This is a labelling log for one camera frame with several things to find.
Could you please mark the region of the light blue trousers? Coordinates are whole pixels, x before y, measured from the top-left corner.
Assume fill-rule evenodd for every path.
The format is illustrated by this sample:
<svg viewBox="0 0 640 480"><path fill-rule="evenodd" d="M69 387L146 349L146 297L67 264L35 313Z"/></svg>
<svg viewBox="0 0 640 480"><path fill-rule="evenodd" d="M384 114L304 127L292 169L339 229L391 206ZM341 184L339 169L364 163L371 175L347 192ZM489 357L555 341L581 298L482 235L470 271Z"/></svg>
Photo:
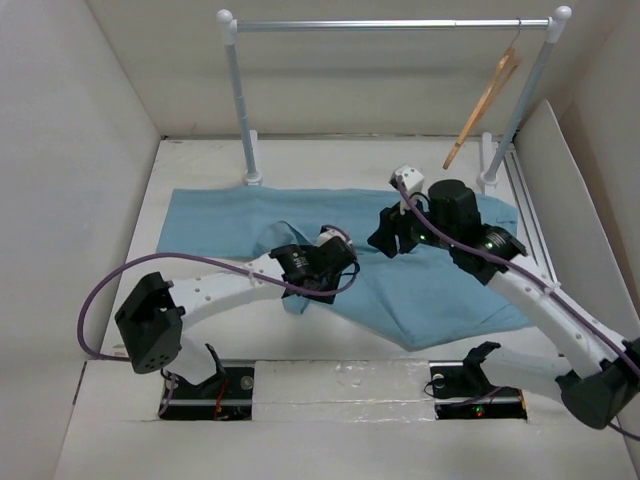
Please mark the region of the light blue trousers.
<svg viewBox="0 0 640 480"><path fill-rule="evenodd" d="M361 267L329 310L408 350L519 330L530 320L430 246L389 259L367 243L379 213L399 195L381 190L175 190L157 249L254 259L289 244L309 245L324 225L346 231Z"/></svg>

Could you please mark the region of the wooden clothes hanger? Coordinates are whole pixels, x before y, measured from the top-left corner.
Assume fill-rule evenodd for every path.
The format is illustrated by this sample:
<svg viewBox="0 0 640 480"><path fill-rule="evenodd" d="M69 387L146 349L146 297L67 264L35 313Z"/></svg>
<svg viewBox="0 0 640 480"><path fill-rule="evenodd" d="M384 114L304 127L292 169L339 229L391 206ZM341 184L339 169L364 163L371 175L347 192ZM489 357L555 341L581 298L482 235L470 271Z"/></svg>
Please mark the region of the wooden clothes hanger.
<svg viewBox="0 0 640 480"><path fill-rule="evenodd" d="M521 35L522 20L518 18L518 31L511 41L510 45L505 49L503 56L496 65L493 77L486 86L483 94L468 117L463 129L458 135L455 143L450 149L444 160L442 168L448 170L459 150L465 144L468 136L472 133L478 122L484 117L486 112L491 108L496 98L500 95L505 85L509 82L515 71L518 69L521 58L517 55L514 48L515 41Z"/></svg>

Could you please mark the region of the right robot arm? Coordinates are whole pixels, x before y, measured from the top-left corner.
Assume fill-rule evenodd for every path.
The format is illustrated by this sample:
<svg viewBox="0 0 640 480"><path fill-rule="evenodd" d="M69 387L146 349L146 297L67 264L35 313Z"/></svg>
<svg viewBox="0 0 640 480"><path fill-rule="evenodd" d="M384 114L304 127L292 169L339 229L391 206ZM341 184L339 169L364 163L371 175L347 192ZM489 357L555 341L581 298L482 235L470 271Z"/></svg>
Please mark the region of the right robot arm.
<svg viewBox="0 0 640 480"><path fill-rule="evenodd" d="M487 396L500 387L562 404L582 424L602 430L639 393L639 342L606 327L544 279L526 247L506 229L482 221L476 195L460 180L425 188L417 171L396 172L401 199L379 214L368 243L389 258L417 245L441 248L477 282L519 309L556 347L559 357L521 354L485 342L462 361L465 387Z"/></svg>

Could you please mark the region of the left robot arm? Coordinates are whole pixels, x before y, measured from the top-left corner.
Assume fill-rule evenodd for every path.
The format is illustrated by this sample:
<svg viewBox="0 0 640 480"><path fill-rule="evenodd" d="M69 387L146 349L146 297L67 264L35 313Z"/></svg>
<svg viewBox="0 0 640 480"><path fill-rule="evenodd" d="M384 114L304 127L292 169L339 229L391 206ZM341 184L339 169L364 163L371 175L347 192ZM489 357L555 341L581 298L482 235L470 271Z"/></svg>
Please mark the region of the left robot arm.
<svg viewBox="0 0 640 480"><path fill-rule="evenodd" d="M212 396L228 375L214 347L197 345L188 329L258 301L296 295L331 304L347 288L344 271L359 269L352 242L335 229L313 245L284 245L241 266L215 265L206 276L166 280L152 272L138 281L115 315L135 373L162 371Z"/></svg>

